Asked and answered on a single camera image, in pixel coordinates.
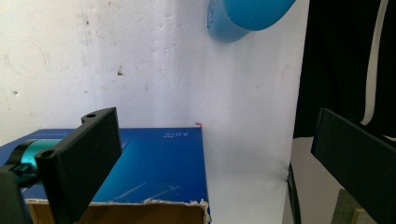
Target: dark spot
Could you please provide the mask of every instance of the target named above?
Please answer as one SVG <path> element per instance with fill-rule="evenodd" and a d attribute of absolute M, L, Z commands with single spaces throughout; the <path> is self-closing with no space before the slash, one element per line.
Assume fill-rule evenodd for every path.
<path fill-rule="evenodd" d="M 120 65 L 119 71 L 117 71 L 117 75 L 118 76 L 124 75 L 123 72 L 122 72 L 122 66 L 121 65 Z"/>

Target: teal cylinder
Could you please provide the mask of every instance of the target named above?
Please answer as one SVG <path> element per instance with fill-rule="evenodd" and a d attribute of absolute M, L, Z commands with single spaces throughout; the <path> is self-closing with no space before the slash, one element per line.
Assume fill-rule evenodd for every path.
<path fill-rule="evenodd" d="M 54 147 L 61 140 L 62 139 L 38 139 L 34 141 L 23 152 L 21 163 L 30 163 L 32 167 L 37 170 L 37 164 L 35 163 L 35 154 L 43 149 Z"/>

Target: black cable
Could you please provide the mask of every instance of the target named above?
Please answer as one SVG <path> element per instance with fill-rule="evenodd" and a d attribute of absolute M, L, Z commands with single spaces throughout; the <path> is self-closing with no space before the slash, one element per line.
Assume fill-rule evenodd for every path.
<path fill-rule="evenodd" d="M 301 224 L 300 203 L 298 201 L 297 188 L 294 181 L 294 173 L 291 164 L 289 166 L 288 190 L 294 224 Z"/>

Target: black fabric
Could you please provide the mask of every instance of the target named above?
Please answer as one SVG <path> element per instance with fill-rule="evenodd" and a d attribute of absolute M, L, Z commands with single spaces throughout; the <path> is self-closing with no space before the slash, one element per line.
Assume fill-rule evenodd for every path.
<path fill-rule="evenodd" d="M 389 0 L 389 4 L 394 5 L 394 1 Z M 314 135 L 321 107 L 354 121 L 363 119 L 367 66 L 379 4 L 380 0 L 311 0 L 294 137 Z M 396 76 L 391 67 L 396 61 L 394 43 L 390 43 L 394 16 L 390 11 L 394 12 L 393 7 L 388 8 L 384 24 L 387 28 L 381 38 L 381 74 L 370 126 L 382 134 L 396 136 L 392 99 L 396 96 Z"/>

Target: blue plastic cap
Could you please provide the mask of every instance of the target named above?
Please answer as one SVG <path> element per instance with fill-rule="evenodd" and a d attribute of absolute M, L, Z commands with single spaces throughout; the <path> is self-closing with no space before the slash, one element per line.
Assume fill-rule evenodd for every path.
<path fill-rule="evenodd" d="M 207 29 L 222 42 L 234 42 L 250 31 L 260 31 L 279 21 L 295 0 L 210 0 Z"/>

